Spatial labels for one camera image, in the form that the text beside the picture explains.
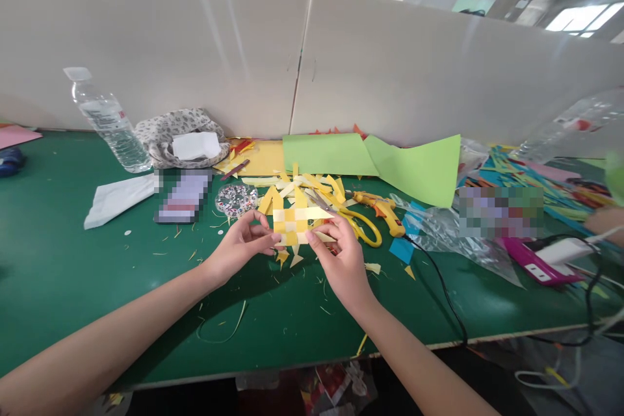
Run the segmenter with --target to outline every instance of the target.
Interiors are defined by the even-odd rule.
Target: bottle cap
[[[69,67],[63,68],[63,71],[72,81],[85,81],[92,78],[91,73],[85,67]]]

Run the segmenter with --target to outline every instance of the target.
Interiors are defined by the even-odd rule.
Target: pixelated blur
[[[542,237],[544,191],[538,187],[461,187],[460,236]]]
[[[205,195],[213,180],[211,169],[184,169],[179,181],[155,213],[157,223],[192,223],[197,221]]]

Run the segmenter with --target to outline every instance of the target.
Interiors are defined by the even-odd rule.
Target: pink device
[[[528,237],[503,237],[499,243],[507,249],[511,258],[516,260],[538,283],[546,286],[576,283],[583,281],[571,268],[565,265],[550,265],[539,258],[535,252],[525,245],[533,241]]]

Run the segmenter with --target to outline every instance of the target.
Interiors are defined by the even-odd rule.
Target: light green paper sheet
[[[364,145],[381,179],[421,202],[450,208],[457,183],[460,140],[460,135],[455,135],[401,149],[369,135]]]
[[[615,151],[606,154],[604,181],[615,202],[624,207],[624,157]]]
[[[362,137],[357,133],[284,135],[284,165],[299,173],[377,176]]]

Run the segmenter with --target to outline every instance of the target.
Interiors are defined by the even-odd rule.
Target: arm
[[[338,255],[306,234],[327,280],[349,313],[375,343],[425,416],[498,415],[435,354],[377,301],[369,286],[362,247],[341,216],[315,229],[337,240]]]
[[[254,219],[261,224],[250,226]],[[271,233],[263,214],[246,213],[201,265],[85,326],[2,377],[0,415],[78,412],[253,255],[272,255],[281,235]]]

